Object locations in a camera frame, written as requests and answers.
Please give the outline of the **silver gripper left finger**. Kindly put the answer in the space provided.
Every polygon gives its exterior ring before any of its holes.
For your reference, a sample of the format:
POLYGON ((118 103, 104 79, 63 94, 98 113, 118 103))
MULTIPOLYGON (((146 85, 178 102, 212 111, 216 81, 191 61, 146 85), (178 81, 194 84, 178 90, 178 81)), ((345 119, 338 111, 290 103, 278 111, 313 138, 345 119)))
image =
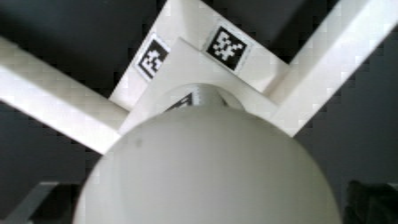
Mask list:
POLYGON ((72 224, 79 193, 79 183, 41 182, 6 216, 2 224, 72 224))

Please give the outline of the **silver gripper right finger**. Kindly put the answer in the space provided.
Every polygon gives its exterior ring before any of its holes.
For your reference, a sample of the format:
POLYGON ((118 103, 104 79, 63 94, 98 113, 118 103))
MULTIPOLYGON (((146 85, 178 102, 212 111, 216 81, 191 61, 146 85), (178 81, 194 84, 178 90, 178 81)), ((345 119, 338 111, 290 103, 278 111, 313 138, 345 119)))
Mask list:
POLYGON ((397 183, 349 183, 343 224, 398 224, 397 183))

